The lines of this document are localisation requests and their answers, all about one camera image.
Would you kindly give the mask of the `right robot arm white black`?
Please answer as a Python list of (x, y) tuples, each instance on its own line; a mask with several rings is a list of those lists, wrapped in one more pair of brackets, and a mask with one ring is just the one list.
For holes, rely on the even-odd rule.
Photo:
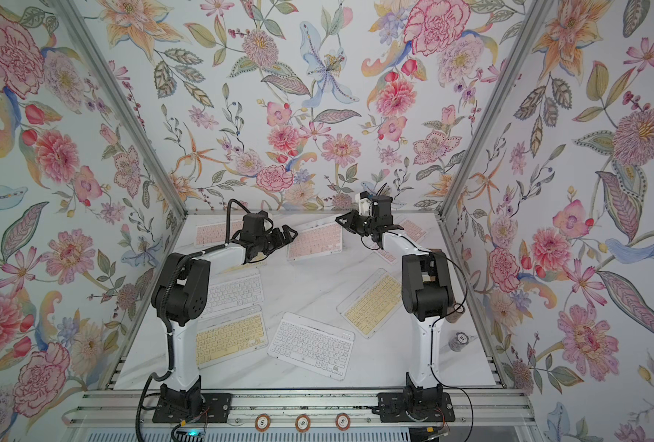
[(443, 406), (440, 341), (443, 323), (455, 311), (455, 296), (448, 256), (410, 239), (394, 221), (392, 202), (390, 196), (363, 192), (356, 197), (357, 208), (339, 215), (335, 221), (401, 260), (402, 305), (413, 318), (414, 365), (406, 373), (399, 408), (420, 419), (424, 412)]

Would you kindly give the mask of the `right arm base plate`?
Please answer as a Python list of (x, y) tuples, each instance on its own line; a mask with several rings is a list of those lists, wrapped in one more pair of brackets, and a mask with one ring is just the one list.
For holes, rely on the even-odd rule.
[(450, 396), (437, 389), (382, 392), (378, 394), (378, 415), (382, 423), (442, 425), (456, 420)]

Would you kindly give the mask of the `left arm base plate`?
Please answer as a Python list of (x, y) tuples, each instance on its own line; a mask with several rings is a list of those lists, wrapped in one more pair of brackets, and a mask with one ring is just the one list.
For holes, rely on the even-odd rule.
[(196, 422), (226, 424), (231, 401), (230, 393), (202, 393), (199, 387), (172, 390), (163, 386), (152, 422), (186, 425)]

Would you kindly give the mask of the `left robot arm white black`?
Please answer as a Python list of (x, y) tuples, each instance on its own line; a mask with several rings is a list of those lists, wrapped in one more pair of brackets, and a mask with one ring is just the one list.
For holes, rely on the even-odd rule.
[(197, 319), (209, 298), (210, 278), (228, 269), (252, 263), (291, 244), (298, 232), (275, 226), (260, 211), (243, 217), (242, 229), (224, 242), (188, 254), (173, 252), (164, 262), (151, 299), (167, 337), (168, 368), (153, 379), (170, 390), (186, 392), (201, 385), (196, 363)]

